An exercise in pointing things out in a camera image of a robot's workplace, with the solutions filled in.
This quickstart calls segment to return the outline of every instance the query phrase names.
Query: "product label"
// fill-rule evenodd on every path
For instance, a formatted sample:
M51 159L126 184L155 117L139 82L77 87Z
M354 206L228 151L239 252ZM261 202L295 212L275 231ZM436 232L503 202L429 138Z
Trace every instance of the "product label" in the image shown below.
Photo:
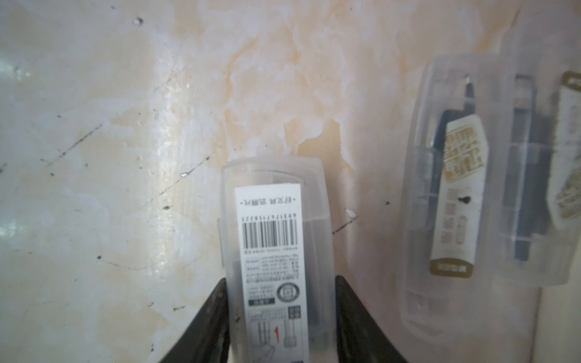
M581 217L581 74L561 79L554 153L547 187L547 205L558 229Z
M472 114L446 125L430 260L433 275L472 276L487 161L488 143L478 116Z
M300 184L235 193L250 362L309 363Z

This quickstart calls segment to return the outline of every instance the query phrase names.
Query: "barcode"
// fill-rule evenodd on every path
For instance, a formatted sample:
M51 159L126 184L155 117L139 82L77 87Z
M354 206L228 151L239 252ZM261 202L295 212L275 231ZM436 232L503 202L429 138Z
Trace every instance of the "barcode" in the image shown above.
M244 249L294 246L297 244L296 219L242 223Z

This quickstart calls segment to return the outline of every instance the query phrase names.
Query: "circular logo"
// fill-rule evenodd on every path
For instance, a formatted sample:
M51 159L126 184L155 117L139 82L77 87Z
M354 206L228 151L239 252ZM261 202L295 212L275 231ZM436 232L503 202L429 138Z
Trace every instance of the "circular logo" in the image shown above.
M285 303L295 301L299 297L299 287L292 282L283 283L277 289L277 296Z

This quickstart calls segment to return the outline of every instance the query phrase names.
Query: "scratch mark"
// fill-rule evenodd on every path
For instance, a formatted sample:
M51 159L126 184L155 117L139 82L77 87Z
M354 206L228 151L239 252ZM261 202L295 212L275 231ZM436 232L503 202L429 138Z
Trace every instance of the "scratch mark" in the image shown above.
M183 172L180 174L180 179L177 179L173 184L171 184L170 186L168 186L166 189L163 189L158 195L156 195L155 197L151 198L150 200L147 201L146 204L149 204L151 202L153 202L154 200L156 200L157 198L161 197L162 195L164 195L168 190L170 190L171 188L173 188L176 184L178 184L179 182L181 182L185 177L187 177L189 174L191 174L194 170L196 170L198 167L200 167L203 163L207 162L208 160L210 160L210 156L208 156L207 158L205 158L204 160L202 160L200 163L198 163L198 165L194 166L191 170L187 171L187 172Z
M333 231L333 234L340 232L343 228L347 227L348 225L350 225L351 223L355 222L355 220L357 219L357 217L355 218L351 218L351 220L345 224L343 224L341 227L337 228L336 230Z
M173 80L175 80L180 74L182 74L183 72L185 72L186 67L182 68L181 70L176 71L175 70L176 65L177 65L177 60L174 62L174 65L171 67L170 76L167 77L167 80L165 82L162 82L160 85L158 85L156 88L154 88L153 89L154 92L156 92L161 87L165 87L170 82L172 82Z
M515 24L517 23L517 19L518 19L519 14L521 13L521 10L522 10L522 5L520 8L517 9L517 12L514 13L514 16L512 17L512 23L510 25L511 27L515 26Z
M24 320L24 318L26 317L26 315L28 315L28 312L29 312L29 311L30 311L30 307L29 307L29 308L27 308L27 309L24 311L24 314L22 314L22 317L20 318L20 321L19 321L19 322L20 322L20 325L22 325L22 321Z
M190 171L186 171L186 172L181 173L180 177L182 177L182 178L187 177L189 174L191 174L194 170L196 170L199 166L201 166L203 163L205 163L208 160L210 160L210 156L208 156L207 158L202 160L200 163L198 163L198 165L194 166Z
M107 264L111 265L111 266L120 267L120 268L126 268L126 269L128 269L128 270L132 270L132 271L139 271L139 270L142 270L142 269L146 269L146 268L149 268L149 267L155 266L155 265L157 265L157 264L158 264L160 261L158 261L158 262L156 262L156 263L154 263L154 264L152 264L152 265L148 265L148 266L144 266L144 267L130 267L130 266L123 266L123 265L120 265L120 264L117 264L117 263L114 263L114 262L111 262L111 261L105 261L105 262L106 262Z
M190 263L188 263L186 266L183 266L182 268L180 268L180 271L181 271L181 270L183 270L184 268L186 268L187 266L190 266L190 265L191 265L191 264L193 264L194 262L198 261L198 260L199 260L200 258L202 258L202 257L204 257L204 255L201 255L201 256L198 256L198 257L194 258L192 262L190 262ZM169 280L170 278L172 278L172 277L173 277L174 275L176 275L177 273L178 273L178 271L176 271L176 272L172 273L171 275L169 275L169 276L168 276L168 277L166 277L165 279L162 279L160 282L158 282L158 283L154 284L153 286L151 286L151 287L148 287L148 288L147 288L145 291L143 291L141 294L139 294L139 295L135 296L135 297L133 298L133 300L137 299L137 298L138 298L138 297L140 297L140 296L143 296L143 295L147 294L148 292L150 292L151 290L153 290L153 289L154 289L154 288L155 288L157 285L161 284L162 282L165 282L165 281Z
M67 155L67 153L71 150L73 150L74 148L77 147L78 144L80 144L81 142L85 141L89 136L91 136L95 131L97 131L98 129L102 128L103 124L100 124L99 126L95 127L94 129L90 130L85 136L83 136L82 138L80 138L79 140L77 140L77 142L75 142L70 148L66 149L65 151L63 151L62 153L60 153L58 155L58 157L54 160L52 160L50 163L48 163L48 166L51 166L55 161L62 159L65 155Z

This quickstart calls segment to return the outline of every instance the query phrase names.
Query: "transparent plastic case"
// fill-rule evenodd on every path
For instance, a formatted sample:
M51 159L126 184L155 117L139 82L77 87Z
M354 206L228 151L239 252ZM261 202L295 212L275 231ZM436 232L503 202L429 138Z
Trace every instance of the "transparent plastic case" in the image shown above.
M266 156L230 162L222 171L220 240L226 270L230 339L235 362L250 363L256 360L254 353L249 349L249 346L254 347L256 342L253 342L247 334L247 324L255 323L246 321L245 315L246 305L243 298L241 270L244 261L241 260L238 225L240 216L237 212L236 189L252 185L289 184L300 185L302 200L302 234L308 307L309 356L307 358L310 362L338 361L331 215L322 163L319 159L305 157ZM295 238L290 233L288 236L291 239ZM281 302L279 297L273 300L276 301L272 305L273 309L288 305ZM299 327L293 325L290 320L260 325L260 329L260 339L264 343L261 349L267 355L270 354L268 350L273 351L271 356L265 356L267 359L272 359L272 362L280 361L276 358L278 354L276 352L296 347L297 340L301 339Z
M483 317L492 262L490 243L486 243L491 234L486 228L491 210L487 206L495 200L491 191L499 188L492 177L493 146L496 129L505 118L501 105L504 72L498 56L442 56L428 66L419 90L401 204L400 311L408 329L432 343L446 343L457 333L473 332ZM482 127L477 130L480 140L474 138L476 128L465 133L457 127L464 120L473 122L475 116ZM487 160L486 143L490 145ZM481 155L471 155L474 150ZM447 189L442 184L444 176L445 185L451 183ZM452 187L454 183L464 186ZM461 215L455 214L450 223L445 219L437 222L439 213L448 213L448 203L450 212ZM473 237L466 233L467 226ZM448 227L452 234L441 231ZM446 243L466 251L470 244L472 250L467 254L473 260L455 264L456 260L435 259L435 241L438 248L444 248L440 255L447 253Z
M501 56L510 65L510 128L500 136L508 157L498 271L523 285L559 285L569 278L581 228L581 103L564 101L571 91L563 86L566 72L581 72L581 19L555 10L519 23Z

